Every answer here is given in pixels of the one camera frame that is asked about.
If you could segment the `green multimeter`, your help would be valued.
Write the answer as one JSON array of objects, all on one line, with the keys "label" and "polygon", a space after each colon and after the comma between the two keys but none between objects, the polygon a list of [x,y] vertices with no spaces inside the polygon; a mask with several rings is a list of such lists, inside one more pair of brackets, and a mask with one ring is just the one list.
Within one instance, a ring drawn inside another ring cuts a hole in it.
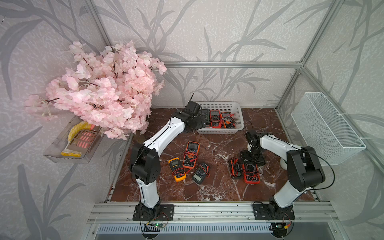
[{"label": "green multimeter", "polygon": [[202,122],[202,128],[205,129],[210,125],[210,117],[209,117],[209,110],[208,109],[201,109],[200,110],[200,120]]}]

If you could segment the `large red multimeter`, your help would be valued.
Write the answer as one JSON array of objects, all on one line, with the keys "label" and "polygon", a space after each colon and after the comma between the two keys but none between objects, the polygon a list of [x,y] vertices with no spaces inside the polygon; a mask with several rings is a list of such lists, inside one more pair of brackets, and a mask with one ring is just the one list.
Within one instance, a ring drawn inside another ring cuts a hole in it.
[{"label": "large red multimeter", "polygon": [[253,162],[244,162],[242,166],[243,179],[246,184],[256,185],[261,182],[258,166]]}]

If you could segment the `small black red multimeter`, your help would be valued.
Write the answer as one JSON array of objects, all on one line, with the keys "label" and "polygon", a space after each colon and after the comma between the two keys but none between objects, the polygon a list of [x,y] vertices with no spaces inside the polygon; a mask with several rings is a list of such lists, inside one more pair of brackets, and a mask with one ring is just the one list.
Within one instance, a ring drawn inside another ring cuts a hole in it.
[{"label": "small black red multimeter", "polygon": [[237,158],[230,159],[229,171],[233,179],[241,179],[243,176],[242,162]]}]

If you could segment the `orange black multimeter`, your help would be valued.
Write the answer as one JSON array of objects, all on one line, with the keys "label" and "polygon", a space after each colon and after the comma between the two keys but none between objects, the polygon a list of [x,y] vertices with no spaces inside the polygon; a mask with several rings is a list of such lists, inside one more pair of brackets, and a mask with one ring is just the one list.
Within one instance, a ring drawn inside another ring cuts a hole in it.
[{"label": "orange black multimeter", "polygon": [[222,112],[222,127],[225,129],[235,129],[236,121],[230,112]]}]

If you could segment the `orange Victor multimeter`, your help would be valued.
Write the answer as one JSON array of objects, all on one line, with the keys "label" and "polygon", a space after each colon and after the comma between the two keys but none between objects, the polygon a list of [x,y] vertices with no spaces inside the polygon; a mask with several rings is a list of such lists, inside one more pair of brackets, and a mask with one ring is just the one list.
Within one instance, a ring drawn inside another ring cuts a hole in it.
[{"label": "orange Victor multimeter", "polygon": [[188,142],[183,157],[183,167],[185,169],[194,169],[198,160],[200,144],[197,142]]}]

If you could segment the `small dark grey multimeter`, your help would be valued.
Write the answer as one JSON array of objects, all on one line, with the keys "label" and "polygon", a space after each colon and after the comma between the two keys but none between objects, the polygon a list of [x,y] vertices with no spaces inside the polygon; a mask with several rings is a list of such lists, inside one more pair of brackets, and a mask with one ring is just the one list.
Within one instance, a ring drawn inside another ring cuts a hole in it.
[{"label": "small dark grey multimeter", "polygon": [[192,180],[197,183],[198,185],[201,185],[205,178],[208,178],[210,176],[210,166],[201,163],[198,165],[196,171],[194,172],[192,176]]}]

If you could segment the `small yellow multimeter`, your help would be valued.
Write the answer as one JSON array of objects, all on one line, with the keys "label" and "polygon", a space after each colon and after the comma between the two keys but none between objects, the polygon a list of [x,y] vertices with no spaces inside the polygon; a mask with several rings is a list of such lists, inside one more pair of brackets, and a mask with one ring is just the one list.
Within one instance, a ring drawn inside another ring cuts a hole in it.
[{"label": "small yellow multimeter", "polygon": [[187,175],[179,158],[169,160],[168,164],[172,171],[172,176],[177,183],[186,179]]}]

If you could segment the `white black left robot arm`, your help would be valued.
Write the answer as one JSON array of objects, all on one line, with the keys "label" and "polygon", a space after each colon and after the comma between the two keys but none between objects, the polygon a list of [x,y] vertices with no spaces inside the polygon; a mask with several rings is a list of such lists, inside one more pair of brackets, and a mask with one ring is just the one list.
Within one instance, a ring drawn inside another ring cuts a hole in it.
[{"label": "white black left robot arm", "polygon": [[157,191],[157,178],[161,172],[160,156],[165,148],[183,132],[202,128],[201,105],[189,101],[185,108],[172,114],[167,123],[144,143],[135,143],[130,157],[132,179],[141,193],[140,207],[155,212],[161,200]]}]

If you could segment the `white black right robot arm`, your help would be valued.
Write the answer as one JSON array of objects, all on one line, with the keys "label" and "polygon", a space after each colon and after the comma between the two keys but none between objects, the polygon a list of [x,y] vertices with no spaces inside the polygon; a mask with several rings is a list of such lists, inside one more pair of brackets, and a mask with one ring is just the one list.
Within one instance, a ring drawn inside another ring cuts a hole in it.
[{"label": "white black right robot arm", "polygon": [[288,180],[271,198],[271,211],[287,210],[305,191],[313,189],[326,180],[319,156],[312,147],[300,147],[283,141],[272,134],[261,134],[255,130],[245,133],[249,150],[262,155],[261,150],[268,150],[286,162]]}]

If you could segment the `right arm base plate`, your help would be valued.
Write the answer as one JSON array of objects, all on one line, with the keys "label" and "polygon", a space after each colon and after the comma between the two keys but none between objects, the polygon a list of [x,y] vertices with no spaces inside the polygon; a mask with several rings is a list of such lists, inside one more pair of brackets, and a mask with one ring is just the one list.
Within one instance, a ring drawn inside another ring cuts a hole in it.
[{"label": "right arm base plate", "polygon": [[255,220],[263,221],[293,221],[296,219],[293,206],[280,208],[275,203],[253,204],[253,213]]}]

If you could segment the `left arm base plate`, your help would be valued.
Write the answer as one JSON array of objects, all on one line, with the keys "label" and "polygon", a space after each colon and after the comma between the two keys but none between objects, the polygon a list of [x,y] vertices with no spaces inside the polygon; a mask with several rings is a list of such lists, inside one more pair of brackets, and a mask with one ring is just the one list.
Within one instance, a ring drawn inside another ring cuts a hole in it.
[{"label": "left arm base plate", "polygon": [[172,221],[175,213],[175,205],[157,204],[153,209],[142,203],[136,205],[133,221]]}]

